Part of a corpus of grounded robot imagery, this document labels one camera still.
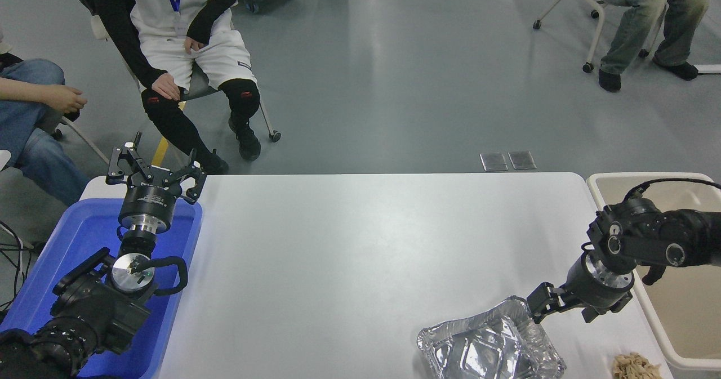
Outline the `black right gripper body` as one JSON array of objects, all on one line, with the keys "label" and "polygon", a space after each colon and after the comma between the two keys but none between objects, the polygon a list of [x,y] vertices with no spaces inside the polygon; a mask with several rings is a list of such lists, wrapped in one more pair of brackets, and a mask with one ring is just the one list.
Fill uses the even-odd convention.
[{"label": "black right gripper body", "polygon": [[634,274],[616,274],[598,257],[582,255],[575,261],[564,284],[564,304],[581,307],[582,315],[618,313],[633,299]]}]

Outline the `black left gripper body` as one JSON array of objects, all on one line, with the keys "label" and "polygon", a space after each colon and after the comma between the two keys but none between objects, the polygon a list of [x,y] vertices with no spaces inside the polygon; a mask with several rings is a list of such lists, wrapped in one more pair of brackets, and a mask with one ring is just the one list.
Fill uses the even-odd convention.
[{"label": "black left gripper body", "polygon": [[151,222],[153,225],[171,225],[177,198],[182,192],[180,184],[169,181],[172,171],[166,168],[151,168],[151,181],[140,171],[128,178],[128,190],[119,212],[121,225],[139,225]]}]

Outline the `person's right hand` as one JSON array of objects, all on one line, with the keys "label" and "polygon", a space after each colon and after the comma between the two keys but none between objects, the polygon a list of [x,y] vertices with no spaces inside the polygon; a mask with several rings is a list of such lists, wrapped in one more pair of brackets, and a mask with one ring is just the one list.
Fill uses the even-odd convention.
[{"label": "person's right hand", "polygon": [[151,89],[165,99],[180,101],[182,97],[180,87],[175,83],[175,79],[170,73],[161,74],[153,82]]}]

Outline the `person's hand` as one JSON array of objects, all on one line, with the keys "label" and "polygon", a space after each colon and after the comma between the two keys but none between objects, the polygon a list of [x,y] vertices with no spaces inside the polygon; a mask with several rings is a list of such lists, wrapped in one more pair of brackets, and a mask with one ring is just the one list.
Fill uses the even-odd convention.
[{"label": "person's hand", "polygon": [[87,105],[83,92],[69,86],[47,86],[44,103],[61,114],[74,114]]}]

